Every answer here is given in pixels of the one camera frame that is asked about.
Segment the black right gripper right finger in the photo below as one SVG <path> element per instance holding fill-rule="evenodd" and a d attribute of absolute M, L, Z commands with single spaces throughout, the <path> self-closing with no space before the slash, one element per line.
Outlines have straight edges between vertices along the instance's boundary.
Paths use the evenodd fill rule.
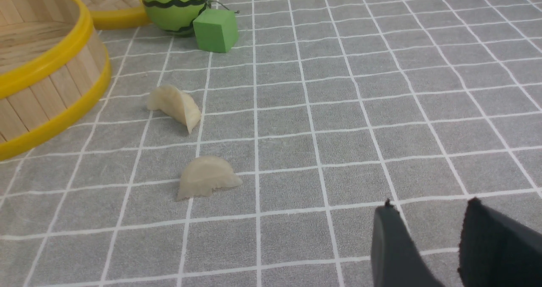
<path fill-rule="evenodd" d="M 540 287 L 542 235 L 482 204 L 468 201 L 459 240 L 465 287 Z"/>

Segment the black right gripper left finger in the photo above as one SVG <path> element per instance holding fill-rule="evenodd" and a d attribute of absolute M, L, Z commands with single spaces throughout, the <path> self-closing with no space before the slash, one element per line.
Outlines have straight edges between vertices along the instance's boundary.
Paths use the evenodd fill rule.
<path fill-rule="evenodd" d="M 374 210 L 371 269 L 375 287 L 443 286 L 426 266 L 389 199 Z"/>

